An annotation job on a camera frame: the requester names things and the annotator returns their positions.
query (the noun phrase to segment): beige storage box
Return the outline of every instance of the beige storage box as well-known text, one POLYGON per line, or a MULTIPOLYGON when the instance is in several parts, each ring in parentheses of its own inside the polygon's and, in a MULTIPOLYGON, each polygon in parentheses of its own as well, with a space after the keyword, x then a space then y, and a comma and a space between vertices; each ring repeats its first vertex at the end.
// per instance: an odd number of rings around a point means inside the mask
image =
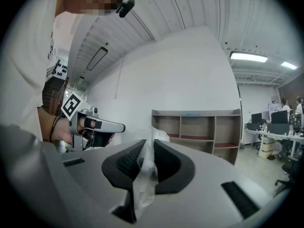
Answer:
POLYGON ((265 151, 265 152, 271 151, 274 149, 275 143, 274 142, 273 143, 264 143, 261 145, 261 147, 262 147, 262 151, 265 151))
POLYGON ((272 150, 270 151, 261 151, 261 155, 260 157, 262 157, 263 159, 266 159, 269 155, 272 155, 272 150))

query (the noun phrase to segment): desk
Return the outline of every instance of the desk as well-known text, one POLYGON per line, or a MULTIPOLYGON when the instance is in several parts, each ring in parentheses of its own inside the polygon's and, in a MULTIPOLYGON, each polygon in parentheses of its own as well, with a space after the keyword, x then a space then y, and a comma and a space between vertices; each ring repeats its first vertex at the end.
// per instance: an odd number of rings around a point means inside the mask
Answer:
POLYGON ((293 144, 293 148, 291 150, 291 155, 290 156, 293 156, 294 153, 295 153, 295 143, 296 142, 299 142, 301 144, 304 144, 304 137, 299 137, 299 136, 292 136, 292 135, 278 135, 278 134, 274 134, 274 133, 266 133, 264 131, 253 131, 253 130, 249 130, 249 129, 246 129, 245 130, 245 134, 260 134, 262 135, 262 140, 261 140, 261 147, 260 147, 260 150, 258 152, 258 156, 260 156, 261 154, 261 151, 262 151, 262 144, 264 144, 264 138, 265 137, 268 137, 268 138, 272 138, 272 139, 275 139, 275 140, 283 140, 283 139, 286 139, 286 140, 291 140, 291 141, 294 141, 294 144, 293 144))

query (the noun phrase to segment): white wall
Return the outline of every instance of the white wall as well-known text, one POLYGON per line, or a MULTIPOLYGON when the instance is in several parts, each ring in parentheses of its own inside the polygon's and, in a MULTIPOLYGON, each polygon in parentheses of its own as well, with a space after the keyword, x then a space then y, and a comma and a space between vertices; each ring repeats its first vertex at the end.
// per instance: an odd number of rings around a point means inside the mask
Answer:
POLYGON ((240 108, 230 64, 206 27, 187 29, 127 54, 114 98, 119 65, 91 85, 88 103, 99 116, 126 125, 114 143, 136 138, 151 126, 151 110, 240 108))
MULTIPOLYGON (((268 112, 268 104, 272 103, 272 96, 280 98, 278 89, 273 87, 239 86, 239 91, 242 99, 243 126, 251 119, 251 114, 268 112)), ((243 133, 241 141, 243 144, 251 143, 251 140, 252 135, 245 138, 243 133)), ((254 136, 253 142, 260 142, 260 140, 254 136)))

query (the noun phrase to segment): cable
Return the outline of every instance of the cable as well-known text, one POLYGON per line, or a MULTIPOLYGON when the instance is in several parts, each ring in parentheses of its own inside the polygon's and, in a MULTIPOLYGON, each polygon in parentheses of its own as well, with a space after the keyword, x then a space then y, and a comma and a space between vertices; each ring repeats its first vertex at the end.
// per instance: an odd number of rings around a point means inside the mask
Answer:
POLYGON ((51 132, 50 132, 50 134, 49 134, 49 142, 51 142, 51 140, 52 140, 52 135, 53 135, 54 128, 55 128, 55 126, 56 126, 58 120, 59 120, 61 117, 63 117, 63 112, 59 113, 59 114, 55 117, 55 119, 54 119, 53 126, 52 126, 51 132))

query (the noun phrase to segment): shelf unit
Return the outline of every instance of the shelf unit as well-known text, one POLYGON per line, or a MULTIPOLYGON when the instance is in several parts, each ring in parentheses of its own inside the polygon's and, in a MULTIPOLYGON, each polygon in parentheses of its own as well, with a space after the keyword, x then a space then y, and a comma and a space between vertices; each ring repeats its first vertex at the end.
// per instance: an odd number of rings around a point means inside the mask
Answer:
POLYGON ((234 164, 241 137, 241 110, 157 111, 152 126, 165 131, 170 142, 207 152, 234 164))

